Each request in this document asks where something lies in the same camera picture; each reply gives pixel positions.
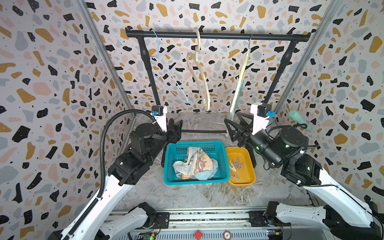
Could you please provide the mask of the orange patterned towel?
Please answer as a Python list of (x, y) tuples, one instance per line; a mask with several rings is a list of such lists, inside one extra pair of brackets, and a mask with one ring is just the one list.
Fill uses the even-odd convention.
[(184, 161), (176, 161), (173, 168), (177, 178), (194, 180), (193, 176), (199, 172), (212, 170), (212, 159), (199, 147), (188, 147)]

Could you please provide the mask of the white clothespin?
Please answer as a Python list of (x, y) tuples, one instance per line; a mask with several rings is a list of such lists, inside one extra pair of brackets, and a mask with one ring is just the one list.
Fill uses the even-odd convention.
[(232, 172), (235, 173), (237, 171), (236, 165), (234, 164), (233, 161), (229, 161), (229, 167), (230, 167)]

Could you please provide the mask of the peach clothespin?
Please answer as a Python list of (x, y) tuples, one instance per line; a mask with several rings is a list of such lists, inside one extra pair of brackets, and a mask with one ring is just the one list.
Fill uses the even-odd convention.
[(239, 180), (239, 177), (232, 171), (230, 171), (230, 177), (235, 179), (235, 180)]

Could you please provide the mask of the large wooden hanger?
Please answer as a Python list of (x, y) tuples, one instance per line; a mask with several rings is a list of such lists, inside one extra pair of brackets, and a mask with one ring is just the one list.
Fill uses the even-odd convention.
[(234, 98), (233, 98), (233, 101), (231, 103), (230, 111), (229, 111), (229, 115), (228, 115), (228, 118), (230, 120), (233, 120), (233, 118), (234, 118), (236, 109), (238, 107), (238, 101), (239, 101), (239, 98), (240, 98), (241, 93), (242, 93), (242, 87), (243, 87), (243, 83), (244, 83), (244, 79), (245, 79), (245, 75), (246, 75), (246, 67), (247, 67), (247, 64), (248, 64), (248, 61), (250, 58), (250, 53), (251, 53), (250, 45), (251, 45), (252, 37), (253, 37), (253, 34), (251, 34), (251, 37), (249, 39), (248, 49), (246, 52), (244, 63), (242, 65), (242, 67), (240, 68), (239, 76), (237, 78), (237, 86), (235, 89)]

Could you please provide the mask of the light blue towel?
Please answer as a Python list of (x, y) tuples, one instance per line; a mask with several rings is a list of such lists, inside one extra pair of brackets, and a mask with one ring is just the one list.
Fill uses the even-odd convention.
[(212, 159), (212, 161), (213, 161), (213, 169), (212, 170), (199, 172), (193, 176), (193, 179), (199, 180), (199, 181), (205, 181), (205, 180), (211, 179), (217, 173), (218, 168), (219, 168), (218, 161), (215, 159)]

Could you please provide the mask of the light blue wire hanger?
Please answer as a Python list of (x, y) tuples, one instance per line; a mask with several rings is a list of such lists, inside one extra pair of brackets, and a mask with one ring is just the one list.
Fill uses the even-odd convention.
[(175, 91), (173, 91), (170, 86), (168, 86), (167, 84), (165, 84), (164, 82), (163, 85), (174, 95), (176, 95), (177, 98), (179, 98), (182, 102), (184, 102), (185, 104), (188, 104), (189, 103), (189, 99), (187, 97), (187, 95), (185, 94), (185, 92), (183, 91), (183, 89), (181, 88), (180, 84), (178, 83), (178, 81), (175, 79), (174, 75), (171, 73), (168, 65), (163, 61), (162, 57), (161, 57), (161, 53), (160, 53), (160, 41), (159, 41), (159, 37), (157, 35), (157, 33), (154, 31), (154, 30), (151, 30), (152, 33), (154, 33), (155, 35), (155, 38), (156, 38), (156, 41), (157, 41), (157, 56), (156, 58), (158, 60), (160, 60), (160, 62), (163, 64), (163, 66), (165, 67), (165, 69), (167, 70), (169, 76), (173, 79), (173, 81), (175, 82), (176, 86), (179, 88), (179, 90), (181, 91), (182, 95), (184, 96), (184, 98), (180, 97)]

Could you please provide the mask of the teal jellyfish pattern towel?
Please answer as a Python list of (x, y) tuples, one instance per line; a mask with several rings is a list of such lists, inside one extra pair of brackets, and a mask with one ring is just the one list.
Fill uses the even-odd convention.
[(229, 114), (228, 114), (228, 119), (231, 121), (234, 118), (235, 111), (236, 111), (237, 106), (238, 106), (238, 101), (239, 101), (239, 98), (240, 98), (240, 95), (242, 92), (242, 84), (243, 84), (243, 81), (240, 80), (240, 77), (237, 77), (236, 80), (237, 80), (237, 86), (235, 89), (234, 98), (233, 98), (232, 103), (230, 105), (230, 110), (229, 110)]

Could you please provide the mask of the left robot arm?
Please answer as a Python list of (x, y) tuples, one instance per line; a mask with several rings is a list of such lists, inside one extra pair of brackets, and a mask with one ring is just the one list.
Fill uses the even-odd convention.
[(153, 123), (140, 124), (130, 133), (130, 144), (109, 167), (101, 197), (92, 201), (75, 220), (62, 231), (55, 231), (50, 240), (117, 240), (138, 228), (156, 226), (156, 210), (144, 202), (117, 220), (106, 222), (117, 203), (150, 170), (154, 160), (168, 144), (177, 143), (182, 136), (183, 121), (170, 119), (167, 131), (158, 130)]

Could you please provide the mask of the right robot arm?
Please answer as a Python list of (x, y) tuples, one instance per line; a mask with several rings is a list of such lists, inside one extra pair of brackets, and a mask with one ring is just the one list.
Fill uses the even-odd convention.
[(268, 133), (252, 133), (255, 121), (246, 122), (250, 115), (240, 114), (240, 122), (225, 119), (232, 142), (245, 146), (268, 163), (280, 168), (289, 182), (302, 187), (320, 198), (325, 205), (319, 207), (290, 206), (270, 201), (263, 214), (264, 221), (272, 226), (284, 227), (302, 224), (328, 230), (341, 240), (382, 240), (384, 224), (377, 213), (377, 205), (364, 202), (348, 192), (313, 157), (309, 138), (298, 129), (299, 125), (275, 126), (278, 130), (271, 138)]

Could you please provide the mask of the teal plastic basket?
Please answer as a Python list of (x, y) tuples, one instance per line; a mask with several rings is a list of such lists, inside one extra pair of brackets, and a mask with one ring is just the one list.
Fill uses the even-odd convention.
[[(177, 177), (173, 164), (176, 161), (184, 160), (188, 156), (189, 147), (201, 148), (210, 158), (218, 162), (218, 170), (208, 180), (182, 180), (182, 178)], [(221, 141), (201, 141), (169, 144), (165, 152), (164, 175), (164, 182), (169, 186), (227, 182), (230, 179), (230, 169), (224, 143)]]

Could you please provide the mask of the yellow plastic bin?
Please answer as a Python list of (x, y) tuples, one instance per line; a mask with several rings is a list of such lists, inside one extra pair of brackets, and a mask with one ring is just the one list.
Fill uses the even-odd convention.
[(235, 172), (235, 174), (239, 177), (239, 180), (235, 180), (230, 177), (228, 181), (229, 185), (232, 187), (246, 187), (252, 185), (256, 180), (256, 175), (248, 150), (239, 147), (228, 147), (226, 148), (226, 153), (228, 163), (229, 161), (233, 161), (235, 164), (237, 158), (240, 159), (240, 162), (244, 162), (242, 169), (237, 169)]

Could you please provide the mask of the mint green microphone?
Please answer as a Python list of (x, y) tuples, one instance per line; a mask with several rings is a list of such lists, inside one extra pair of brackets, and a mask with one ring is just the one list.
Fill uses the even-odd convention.
[(302, 124), (306, 124), (307, 125), (306, 130), (308, 132), (312, 132), (313, 131), (312, 127), (309, 125), (309, 123), (305, 119), (303, 119), (303, 117), (301, 116), (301, 114), (299, 112), (297, 112), (297, 111), (290, 111), (289, 112), (289, 116), (290, 116), (292, 121), (295, 121), (298, 124), (301, 124), (301, 125)]

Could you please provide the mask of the round red white sticker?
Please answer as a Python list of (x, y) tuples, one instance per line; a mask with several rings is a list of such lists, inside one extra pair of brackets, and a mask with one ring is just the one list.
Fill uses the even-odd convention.
[(223, 239), (224, 240), (231, 240), (232, 239), (232, 234), (230, 231), (224, 231), (223, 232)]

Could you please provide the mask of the red diamond sticker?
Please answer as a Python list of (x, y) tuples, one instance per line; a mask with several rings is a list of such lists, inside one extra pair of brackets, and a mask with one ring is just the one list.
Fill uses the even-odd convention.
[(202, 237), (203, 237), (203, 234), (200, 231), (196, 231), (195, 234), (194, 234), (194, 237), (195, 237), (196, 240), (201, 240)]

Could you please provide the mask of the black clothes rack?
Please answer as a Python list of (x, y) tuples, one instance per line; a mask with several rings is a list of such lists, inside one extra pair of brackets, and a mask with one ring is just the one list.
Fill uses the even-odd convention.
[[(136, 38), (138, 40), (140, 51), (141, 51), (141, 57), (142, 57), (142, 60), (144, 62), (145, 68), (147, 70), (150, 84), (153, 88), (153, 94), (155, 97), (156, 105), (161, 106), (158, 91), (157, 91), (156, 84), (155, 84), (154, 75), (152, 72), (152, 65), (150, 63), (150, 54), (149, 54), (149, 51), (148, 51), (148, 49), (146, 47), (146, 43), (145, 43), (145, 38), (155, 38), (155, 35), (152, 32), (146, 32), (146, 31), (126, 31), (126, 35), (129, 38)], [(192, 33), (159, 32), (159, 33), (157, 33), (157, 35), (159, 38), (192, 38), (192, 37), (196, 37), (196, 34), (194, 32), (192, 32)], [(250, 37), (251, 37), (251, 34), (246, 35), (246, 34), (200, 33), (200, 35), (201, 35), (201, 39), (218, 39), (218, 40), (225, 40), (225, 39), (228, 39), (228, 40), (246, 40), (246, 39), (250, 39)], [(280, 76), (284, 72), (286, 66), (288, 65), (288, 62), (290, 61), (290, 59), (292, 57), (293, 50), (296, 47), (297, 43), (306, 42), (309, 40), (309, 37), (310, 37), (310, 35), (306, 35), (306, 36), (304, 36), (304, 35), (265, 35), (265, 34), (253, 35), (251, 40), (267, 40), (267, 41), (287, 40), (287, 41), (290, 41), (290, 45), (283, 55), (283, 58), (281, 60), (281, 64), (277, 70), (277, 74), (276, 74), (276, 76), (275, 76), (275, 78), (274, 78), (274, 80), (270, 86), (270, 89), (269, 89), (263, 103), (268, 104), (268, 101), (269, 101), (269, 99), (270, 99), (279, 79), (280, 79)], [(139, 113), (144, 114), (144, 115), (148, 116), (149, 118), (151, 118), (151, 120), (153, 121), (153, 124), (155, 124), (157, 129), (161, 130), (159, 124), (156, 122), (154, 116), (151, 113), (147, 113), (145, 111), (140, 111)], [(292, 132), (293, 132), (292, 136), (276, 137), (273, 140), (270, 138), (270, 136), (268, 134), (266, 134), (266, 135), (269, 137), (269, 139), (272, 142), (273, 147), (277, 149), (278, 153), (280, 150), (282, 150), (284, 148), (284, 146), (288, 146), (289, 148), (290, 147), (294, 148), (294, 150), (293, 150), (294, 153), (302, 154), (304, 148), (307, 147), (307, 145), (308, 145), (308, 139), (304, 138), (304, 140), (302, 142), (299, 142), (299, 139), (298, 139), (299, 132), (297, 131), (297, 129), (293, 129)], [(248, 145), (248, 138), (250, 137), (250, 135), (252, 135), (252, 134), (242, 135), (242, 137), (240, 137), (239, 140), (236, 142), (238, 142), (239, 147), (245, 147), (249, 151), (249, 153), (252, 155), (252, 154), (256, 153), (256, 151), (251, 146)], [(161, 153), (165, 153), (166, 149), (167, 149), (167, 146), (164, 148), (164, 150)], [(292, 156), (290, 156), (288, 154), (281, 154), (281, 155), (284, 157), (284, 162), (289, 161), (292, 158)]]

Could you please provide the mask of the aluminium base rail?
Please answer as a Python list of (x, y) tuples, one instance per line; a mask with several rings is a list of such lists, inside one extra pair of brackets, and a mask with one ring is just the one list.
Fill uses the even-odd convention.
[[(129, 211), (112, 211), (106, 222), (119, 219)], [(138, 228), (117, 240), (223, 240), (230, 231), (231, 240), (334, 240), (330, 231), (303, 224), (271, 224), (263, 208), (186, 209), (156, 211), (156, 226)]]

